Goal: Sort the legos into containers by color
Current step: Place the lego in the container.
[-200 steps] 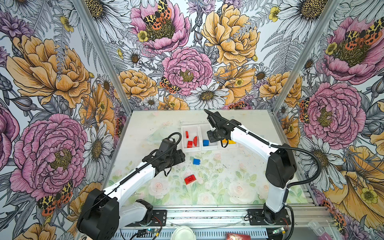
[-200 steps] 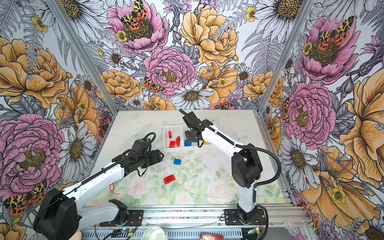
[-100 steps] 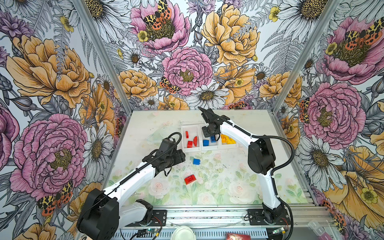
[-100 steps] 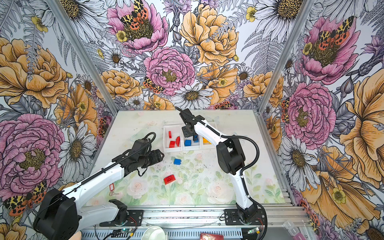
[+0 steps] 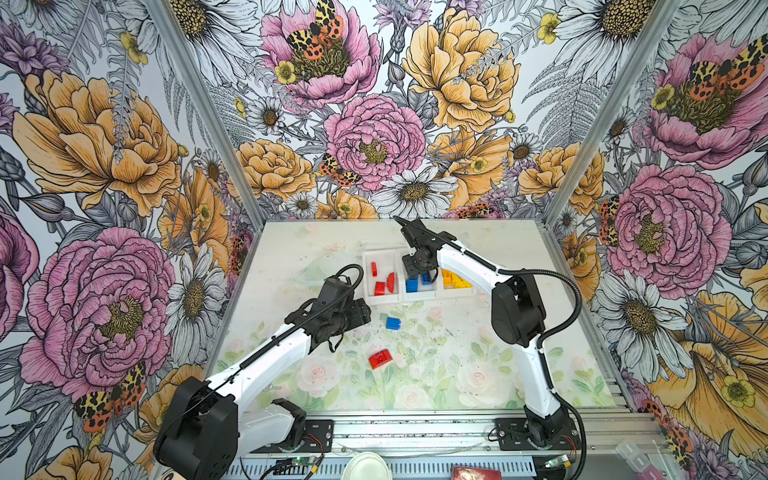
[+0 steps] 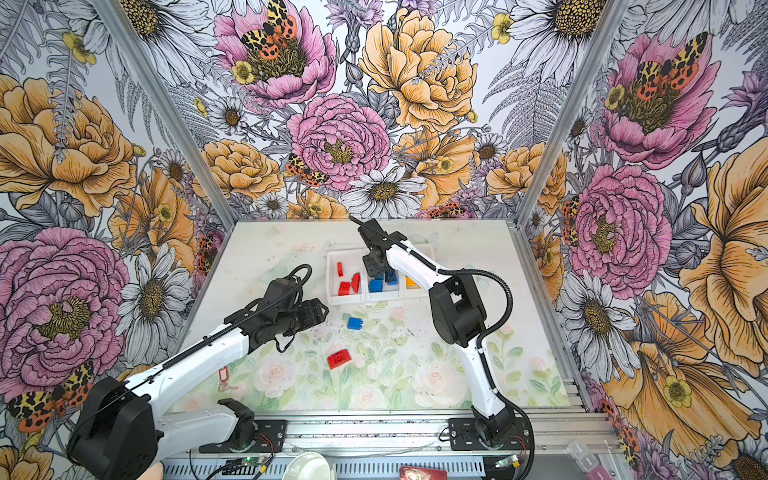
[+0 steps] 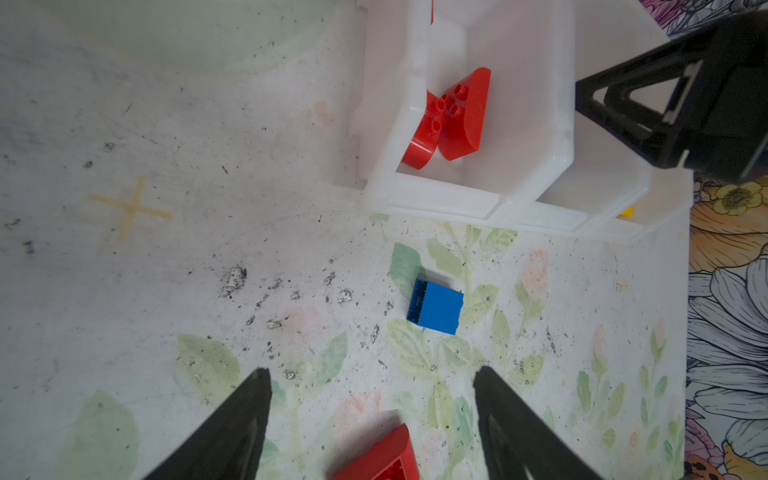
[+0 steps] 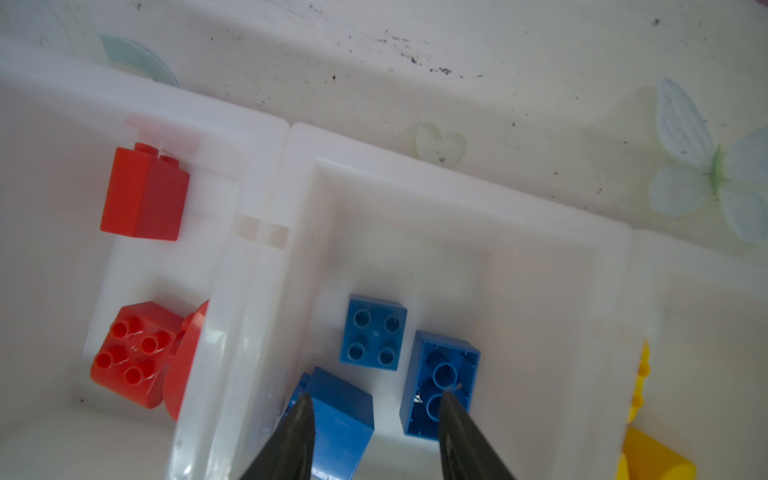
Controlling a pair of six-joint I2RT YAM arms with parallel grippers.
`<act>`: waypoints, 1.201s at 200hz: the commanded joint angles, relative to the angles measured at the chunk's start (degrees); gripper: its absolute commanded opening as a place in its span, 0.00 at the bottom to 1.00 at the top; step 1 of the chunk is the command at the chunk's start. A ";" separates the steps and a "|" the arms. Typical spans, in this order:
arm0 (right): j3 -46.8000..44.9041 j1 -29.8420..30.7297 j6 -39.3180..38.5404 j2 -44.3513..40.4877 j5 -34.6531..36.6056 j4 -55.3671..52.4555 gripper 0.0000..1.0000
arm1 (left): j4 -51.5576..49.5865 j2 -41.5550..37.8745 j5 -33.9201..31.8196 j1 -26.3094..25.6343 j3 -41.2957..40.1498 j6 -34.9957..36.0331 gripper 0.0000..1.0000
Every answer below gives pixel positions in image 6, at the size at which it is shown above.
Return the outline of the red lego brick long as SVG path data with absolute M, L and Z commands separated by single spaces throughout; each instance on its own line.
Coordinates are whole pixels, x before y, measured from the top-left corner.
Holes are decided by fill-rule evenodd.
M 361 285 L 361 274 L 360 273 L 355 273 L 352 276 L 350 284 L 351 284 L 352 291 L 355 294 L 359 294 L 360 293 L 360 285 Z

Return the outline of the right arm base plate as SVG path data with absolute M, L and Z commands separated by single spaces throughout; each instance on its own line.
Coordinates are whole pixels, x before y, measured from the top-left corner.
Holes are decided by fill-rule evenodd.
M 447 435 L 452 451 L 529 450 L 533 441 L 533 430 L 529 422 L 518 419 L 505 433 L 491 443 L 484 442 L 475 425 L 474 418 L 454 417 L 447 421 Z

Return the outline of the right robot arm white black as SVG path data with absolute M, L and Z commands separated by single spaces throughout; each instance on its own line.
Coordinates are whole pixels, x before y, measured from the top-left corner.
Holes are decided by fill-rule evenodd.
M 515 424 L 515 408 L 497 385 L 486 356 L 487 338 L 510 318 L 514 300 L 511 289 L 498 275 L 480 269 L 448 269 L 428 257 L 399 231 L 387 232 L 375 219 L 353 217 L 369 253 L 363 264 L 371 276 L 397 271 L 429 297 L 432 322 L 440 338 L 456 347 L 469 380 L 475 428 L 481 443 L 497 448 Z M 487 311 L 475 279 L 496 282 L 505 298 L 501 319 L 488 327 Z

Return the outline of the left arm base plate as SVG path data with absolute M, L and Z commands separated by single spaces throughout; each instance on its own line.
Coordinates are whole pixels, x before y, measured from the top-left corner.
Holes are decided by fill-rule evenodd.
M 205 454 L 279 453 L 283 449 L 288 422 L 282 419 L 256 419 L 250 426 L 237 427 L 232 436 L 219 443 L 202 445 Z

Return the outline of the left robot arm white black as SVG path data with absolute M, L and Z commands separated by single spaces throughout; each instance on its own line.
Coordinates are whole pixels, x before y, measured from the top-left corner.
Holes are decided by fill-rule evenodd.
M 304 280 L 273 280 L 263 297 L 227 316 L 214 331 L 142 373 L 91 388 L 66 455 L 97 479 L 137 479 L 169 456 L 205 445 L 235 451 L 257 439 L 254 412 L 232 398 L 192 412 L 172 407 L 230 364 L 281 337 L 322 324 L 328 307 L 303 296 Z

